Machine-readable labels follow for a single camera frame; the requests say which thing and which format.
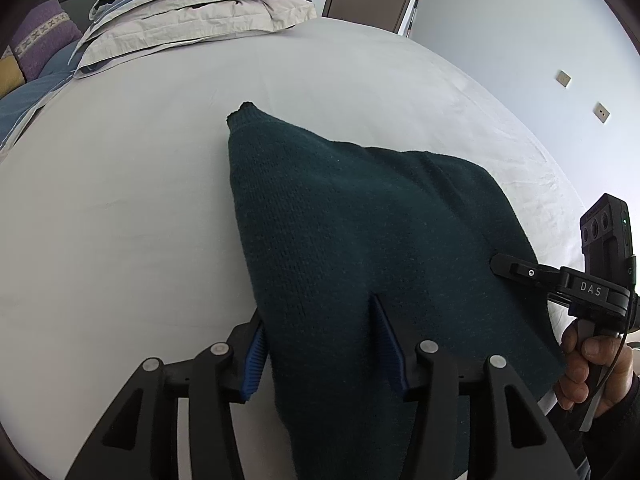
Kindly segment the dark green knit sweater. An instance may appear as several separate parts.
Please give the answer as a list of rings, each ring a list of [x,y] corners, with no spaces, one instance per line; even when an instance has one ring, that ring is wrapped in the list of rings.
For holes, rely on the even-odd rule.
[[[536,256],[484,168],[332,142],[252,103],[228,126],[236,223],[298,478],[400,475],[416,408],[390,388],[371,298],[453,356],[504,356],[535,398],[551,389],[563,360],[547,304],[489,265],[498,252]]]

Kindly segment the white bed sheet mattress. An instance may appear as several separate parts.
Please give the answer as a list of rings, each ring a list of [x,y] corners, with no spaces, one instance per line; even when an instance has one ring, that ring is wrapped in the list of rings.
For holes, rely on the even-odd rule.
[[[551,154],[391,32],[317,18],[74,79],[1,164],[1,421],[47,477],[144,359],[189,359],[252,314],[226,124],[246,101],[331,140],[475,162],[543,263],[582,266],[584,206]]]

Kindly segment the blue pillow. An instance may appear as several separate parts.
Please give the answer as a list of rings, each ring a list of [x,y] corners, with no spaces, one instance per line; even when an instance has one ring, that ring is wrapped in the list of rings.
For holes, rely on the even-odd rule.
[[[77,41],[62,48],[43,66],[39,76],[1,99],[1,147],[10,145],[12,131],[49,93],[60,90],[73,76],[81,54]]]

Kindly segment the yellow patterned cushion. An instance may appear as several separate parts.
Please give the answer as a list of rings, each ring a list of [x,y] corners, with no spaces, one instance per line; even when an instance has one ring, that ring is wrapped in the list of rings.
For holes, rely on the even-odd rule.
[[[9,53],[0,61],[0,98],[20,88],[25,83],[24,75],[14,56]]]

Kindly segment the purple patterned cushion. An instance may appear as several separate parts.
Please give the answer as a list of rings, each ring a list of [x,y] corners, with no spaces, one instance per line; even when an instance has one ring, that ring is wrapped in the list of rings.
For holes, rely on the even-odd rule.
[[[58,0],[46,0],[29,11],[10,41],[26,81],[36,79],[59,50],[79,40],[81,32]]]

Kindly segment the lower wall socket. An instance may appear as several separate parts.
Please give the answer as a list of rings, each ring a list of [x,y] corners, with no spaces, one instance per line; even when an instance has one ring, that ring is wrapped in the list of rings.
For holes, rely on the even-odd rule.
[[[596,115],[596,117],[600,120],[600,122],[602,122],[602,124],[605,124],[608,118],[610,117],[610,112],[600,102],[597,102],[597,104],[594,106],[593,114]]]

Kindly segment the wall socket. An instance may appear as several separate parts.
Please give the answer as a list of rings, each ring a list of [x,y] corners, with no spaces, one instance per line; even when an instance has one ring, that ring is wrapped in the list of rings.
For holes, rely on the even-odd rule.
[[[602,122],[602,124],[605,124],[608,118],[610,117],[610,112],[600,102],[597,102],[597,104],[594,106],[593,114],[596,115],[596,117],[600,120],[600,122]]]
[[[555,79],[564,88],[567,88],[572,81],[572,77],[568,73],[565,73],[564,70],[559,70],[556,73]]]

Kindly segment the upper wall socket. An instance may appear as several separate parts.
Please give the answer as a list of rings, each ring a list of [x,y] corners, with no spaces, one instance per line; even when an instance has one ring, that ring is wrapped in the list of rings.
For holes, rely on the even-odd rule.
[[[572,77],[568,73],[565,73],[564,70],[559,70],[556,73],[555,79],[564,88],[567,88],[572,81]]]

